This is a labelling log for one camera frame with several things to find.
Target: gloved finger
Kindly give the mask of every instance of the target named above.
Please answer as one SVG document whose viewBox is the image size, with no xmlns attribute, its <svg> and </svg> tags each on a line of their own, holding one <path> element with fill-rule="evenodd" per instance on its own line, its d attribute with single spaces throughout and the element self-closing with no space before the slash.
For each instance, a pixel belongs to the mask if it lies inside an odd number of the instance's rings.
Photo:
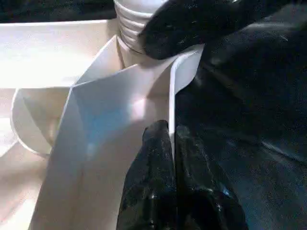
<svg viewBox="0 0 307 230">
<path fill-rule="evenodd" d="M 126 175 L 117 230 L 176 229 L 176 181 L 167 126 L 161 120 L 144 131 L 142 147 Z"/>
<path fill-rule="evenodd" d="M 176 129 L 180 225 L 201 230 L 246 230 L 244 211 L 224 171 L 186 126 Z"/>
<path fill-rule="evenodd" d="M 176 55 L 237 31 L 292 0 L 169 0 L 140 33 L 145 53 L 155 59 Z"/>
</svg>

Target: white cylindrical knob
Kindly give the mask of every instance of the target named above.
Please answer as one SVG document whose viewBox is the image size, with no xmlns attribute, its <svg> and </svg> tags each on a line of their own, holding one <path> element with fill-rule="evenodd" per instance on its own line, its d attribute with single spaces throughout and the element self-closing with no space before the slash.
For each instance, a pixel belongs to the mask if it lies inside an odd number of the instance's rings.
<svg viewBox="0 0 307 230">
<path fill-rule="evenodd" d="M 168 0 L 114 0 L 122 40 L 142 53 L 138 34 L 151 16 Z"/>
</svg>

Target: white plastic part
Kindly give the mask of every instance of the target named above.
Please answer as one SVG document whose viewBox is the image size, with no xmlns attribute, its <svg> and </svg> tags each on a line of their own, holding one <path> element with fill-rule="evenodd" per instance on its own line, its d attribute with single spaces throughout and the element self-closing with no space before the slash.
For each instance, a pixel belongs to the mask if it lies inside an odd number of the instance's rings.
<svg viewBox="0 0 307 230">
<path fill-rule="evenodd" d="M 193 79 L 201 50 L 183 54 L 172 70 L 176 57 L 72 87 L 31 230 L 116 229 L 143 131 L 159 119 L 174 127 L 175 93 Z"/>
<path fill-rule="evenodd" d="M 203 45 L 194 46 L 194 50 L 181 55 L 171 68 L 169 86 L 168 131 L 172 142 L 173 157 L 175 153 L 175 96 L 194 79 L 201 59 Z"/>
<path fill-rule="evenodd" d="M 117 36 L 98 52 L 77 84 L 103 78 L 123 68 Z M 49 154 L 70 87 L 17 89 L 11 124 L 20 143 L 37 154 Z"/>
<path fill-rule="evenodd" d="M 16 90 L 11 126 L 26 149 L 50 153 L 68 92 L 65 87 Z"/>
<path fill-rule="evenodd" d="M 0 24 L 0 86 L 69 87 L 117 33 L 117 19 Z"/>
<path fill-rule="evenodd" d="M 132 49 L 142 53 L 138 34 L 157 9 L 167 0 L 114 0 L 123 41 Z"/>
</svg>

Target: white plastic tray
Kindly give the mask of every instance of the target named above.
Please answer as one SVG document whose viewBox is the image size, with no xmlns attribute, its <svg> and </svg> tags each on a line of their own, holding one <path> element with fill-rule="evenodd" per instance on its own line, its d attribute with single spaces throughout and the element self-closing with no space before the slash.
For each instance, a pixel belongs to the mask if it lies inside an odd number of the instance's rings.
<svg viewBox="0 0 307 230">
<path fill-rule="evenodd" d="M 196 47 L 173 67 L 175 57 L 136 64 L 70 89 L 31 230 L 116 229 L 143 131 L 165 119 L 173 135 L 175 93 L 194 78 L 201 52 Z"/>
</svg>

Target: curved white plastic edge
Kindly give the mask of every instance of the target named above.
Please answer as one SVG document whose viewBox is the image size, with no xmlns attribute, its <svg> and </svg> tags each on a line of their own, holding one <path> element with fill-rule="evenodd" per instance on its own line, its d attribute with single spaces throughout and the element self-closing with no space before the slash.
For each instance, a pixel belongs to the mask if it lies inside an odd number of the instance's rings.
<svg viewBox="0 0 307 230">
<path fill-rule="evenodd" d="M 181 55 L 171 68 L 170 86 L 169 86 L 169 118 L 168 132 L 172 143 L 172 154 L 175 154 L 175 96 L 185 88 L 195 77 L 203 45 L 195 46 L 195 49 Z"/>
</svg>

